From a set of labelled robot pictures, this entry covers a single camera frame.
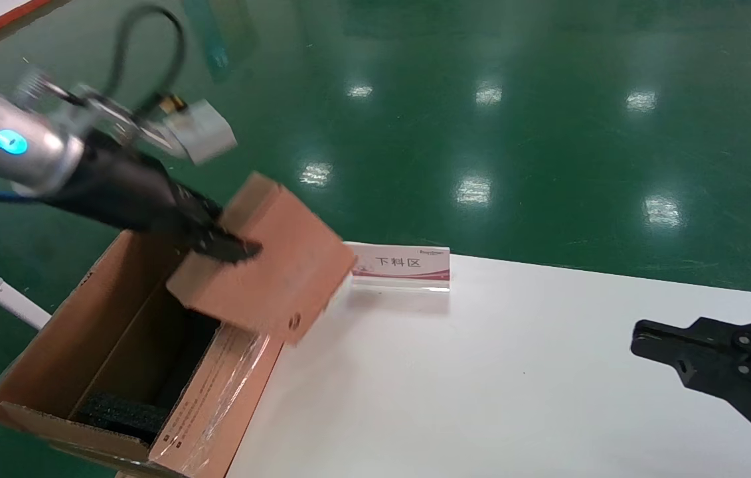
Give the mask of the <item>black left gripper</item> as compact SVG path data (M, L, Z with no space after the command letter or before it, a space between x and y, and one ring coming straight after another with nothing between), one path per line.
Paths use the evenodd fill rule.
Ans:
M263 250L217 226L221 207L175 181L159 160L118 146L87 146L62 190L42 202L120 230L184 241L224 263L251 260Z

